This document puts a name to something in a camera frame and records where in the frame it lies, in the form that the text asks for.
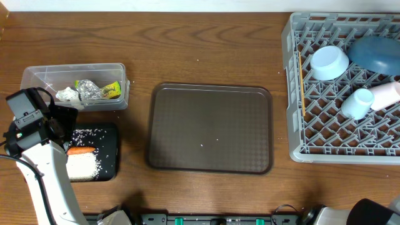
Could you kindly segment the white tissue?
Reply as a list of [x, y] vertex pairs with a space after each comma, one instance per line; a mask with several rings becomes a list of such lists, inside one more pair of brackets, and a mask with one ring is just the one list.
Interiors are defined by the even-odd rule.
[[58, 91], [56, 97], [61, 102], [69, 102], [72, 108], [76, 108], [78, 110], [83, 110], [84, 106], [81, 104], [81, 100], [79, 98], [79, 93], [70, 87], [67, 87], [64, 90]]

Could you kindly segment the light blue cup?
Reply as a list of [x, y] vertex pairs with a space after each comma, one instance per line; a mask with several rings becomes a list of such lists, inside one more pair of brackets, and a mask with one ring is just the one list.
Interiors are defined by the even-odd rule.
[[374, 102], [374, 94], [364, 88], [354, 91], [341, 105], [341, 112], [347, 118], [362, 119]]

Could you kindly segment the white cup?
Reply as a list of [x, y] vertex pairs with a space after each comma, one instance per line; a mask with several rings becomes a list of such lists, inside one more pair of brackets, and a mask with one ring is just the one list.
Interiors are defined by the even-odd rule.
[[399, 82], [389, 82], [369, 89], [374, 95], [374, 102], [371, 109], [382, 110], [399, 102]]

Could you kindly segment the dark blue plate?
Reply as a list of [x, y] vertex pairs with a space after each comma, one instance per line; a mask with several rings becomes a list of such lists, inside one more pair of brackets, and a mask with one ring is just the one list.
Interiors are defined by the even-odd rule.
[[358, 66], [387, 76], [399, 75], [399, 41], [379, 36], [366, 36], [354, 41], [348, 58]]

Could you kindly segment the foil snack wrapper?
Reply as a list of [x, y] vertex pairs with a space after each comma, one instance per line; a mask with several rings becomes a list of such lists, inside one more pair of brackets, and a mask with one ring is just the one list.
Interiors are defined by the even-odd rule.
[[122, 94], [121, 85], [116, 81], [104, 87], [98, 87], [88, 79], [77, 80], [74, 87], [83, 101], [88, 100], [107, 100], [117, 98]]

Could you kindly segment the light blue bowl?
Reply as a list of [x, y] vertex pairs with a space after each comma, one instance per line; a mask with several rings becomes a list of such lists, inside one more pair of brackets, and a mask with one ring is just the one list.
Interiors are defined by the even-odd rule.
[[311, 57], [312, 77], [319, 81], [328, 81], [341, 76], [349, 66], [349, 58], [337, 46], [324, 46]]

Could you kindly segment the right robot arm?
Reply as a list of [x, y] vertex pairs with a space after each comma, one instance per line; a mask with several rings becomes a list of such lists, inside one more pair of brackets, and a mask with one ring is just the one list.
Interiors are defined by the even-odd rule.
[[297, 220], [300, 225], [399, 225], [399, 196], [388, 207], [370, 199], [358, 201], [351, 210], [319, 205]]

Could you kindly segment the orange carrot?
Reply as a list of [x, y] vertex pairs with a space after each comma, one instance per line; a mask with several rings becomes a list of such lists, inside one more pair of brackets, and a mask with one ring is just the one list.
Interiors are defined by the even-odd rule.
[[79, 146], [79, 147], [71, 147], [68, 151], [67, 151], [67, 155], [76, 155], [76, 154], [86, 154], [86, 153], [92, 153], [96, 150], [95, 147], [85, 147], [85, 146]]

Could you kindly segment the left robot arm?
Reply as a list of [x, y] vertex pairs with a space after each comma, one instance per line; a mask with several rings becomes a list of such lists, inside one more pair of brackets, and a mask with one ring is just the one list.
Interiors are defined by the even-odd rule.
[[98, 216], [85, 216], [71, 184], [110, 175], [115, 159], [99, 158], [96, 147], [82, 141], [98, 129], [74, 130], [77, 109], [62, 106], [13, 106], [14, 121], [6, 137], [7, 158], [21, 170], [39, 224], [130, 224], [119, 208]]

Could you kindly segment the pile of white rice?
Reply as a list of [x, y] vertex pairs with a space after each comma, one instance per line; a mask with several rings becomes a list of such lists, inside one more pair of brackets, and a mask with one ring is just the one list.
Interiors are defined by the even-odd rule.
[[73, 182], [94, 181], [100, 177], [102, 159], [100, 158], [101, 149], [105, 140], [105, 129], [76, 129], [72, 133], [72, 139], [69, 143], [68, 150], [71, 147], [87, 146], [94, 147], [94, 152], [86, 154], [67, 155], [67, 173]]

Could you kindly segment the wooden chopstick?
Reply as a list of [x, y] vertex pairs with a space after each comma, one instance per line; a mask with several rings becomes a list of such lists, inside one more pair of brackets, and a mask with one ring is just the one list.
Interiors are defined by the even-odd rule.
[[306, 107], [305, 107], [305, 97], [304, 97], [304, 83], [303, 83], [303, 64], [301, 59], [301, 51], [298, 51], [298, 59], [299, 59], [299, 80], [300, 80], [300, 90], [301, 90], [301, 104], [302, 104], [302, 116], [306, 115]]

